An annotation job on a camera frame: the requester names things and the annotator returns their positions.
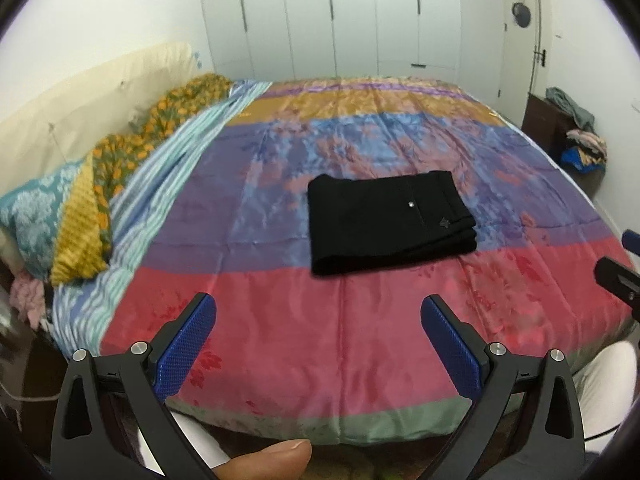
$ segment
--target pile of clothes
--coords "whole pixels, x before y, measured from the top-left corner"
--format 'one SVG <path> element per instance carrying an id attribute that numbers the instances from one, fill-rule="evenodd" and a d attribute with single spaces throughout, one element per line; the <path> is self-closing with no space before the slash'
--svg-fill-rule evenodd
<path id="1" fill-rule="evenodd" d="M 603 170 L 607 165 L 607 143 L 594 133 L 595 117 L 578 106 L 564 91 L 557 87 L 546 89 L 546 98 L 563 112 L 574 118 L 577 129 L 566 134 L 566 149 L 560 162 L 572 166 L 580 173 Z"/>
<path id="2" fill-rule="evenodd" d="M 570 164 L 580 173 L 604 170 L 607 165 L 607 143 L 593 132 L 571 130 L 566 133 L 567 149 L 560 162 Z"/>

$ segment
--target folded black pants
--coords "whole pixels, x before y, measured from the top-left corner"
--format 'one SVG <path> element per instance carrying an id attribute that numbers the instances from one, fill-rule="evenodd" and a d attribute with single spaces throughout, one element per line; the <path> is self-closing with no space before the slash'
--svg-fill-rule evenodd
<path id="1" fill-rule="evenodd" d="M 449 171 L 308 186 L 311 269 L 318 275 L 405 266 L 476 249 L 476 221 Z"/>

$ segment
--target electrical cable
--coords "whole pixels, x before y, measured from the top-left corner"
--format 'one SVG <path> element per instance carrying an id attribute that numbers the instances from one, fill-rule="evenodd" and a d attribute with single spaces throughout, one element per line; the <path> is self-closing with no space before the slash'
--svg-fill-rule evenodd
<path id="1" fill-rule="evenodd" d="M 4 390 L 4 392 L 11 397 L 13 400 L 17 400 L 18 402 L 51 402 L 52 400 L 58 400 L 60 397 L 60 392 L 55 395 L 49 397 L 22 397 L 12 394 L 9 390 L 6 389 L 6 386 L 0 381 L 0 387 Z"/>
<path id="2" fill-rule="evenodd" d="M 590 440 L 596 440 L 597 438 L 600 438 L 601 436 L 605 436 L 605 435 L 608 435 L 609 433 L 613 433 L 613 432 L 614 432 L 614 431 L 616 431 L 619 427 L 620 427 L 620 425 L 619 425 L 619 424 L 617 424 L 617 425 L 616 425 L 616 426 L 614 426 L 613 428 L 610 428 L 610 430 L 603 431 L 602 433 L 598 433 L 598 434 L 595 434 L 595 435 L 593 435 L 593 436 L 586 437 L 586 438 L 584 439 L 584 441 L 585 441 L 585 442 L 588 442 L 588 441 L 590 441 Z"/>

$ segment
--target human thumb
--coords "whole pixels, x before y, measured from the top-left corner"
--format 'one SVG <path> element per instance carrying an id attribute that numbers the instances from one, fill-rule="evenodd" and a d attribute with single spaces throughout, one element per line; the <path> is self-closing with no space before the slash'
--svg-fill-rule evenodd
<path id="1" fill-rule="evenodd" d="M 298 480 L 311 459 L 308 440 L 287 440 L 213 470 L 220 480 Z"/>

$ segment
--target teal patterned pillowcase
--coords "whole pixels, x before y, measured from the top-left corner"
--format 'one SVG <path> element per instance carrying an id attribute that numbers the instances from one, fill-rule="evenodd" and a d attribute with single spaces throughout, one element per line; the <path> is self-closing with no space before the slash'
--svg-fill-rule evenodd
<path id="1" fill-rule="evenodd" d="M 47 281 L 53 266 L 62 205 L 80 171 L 82 160 L 35 178 L 0 198 L 0 225 L 18 242 L 27 270 Z"/>

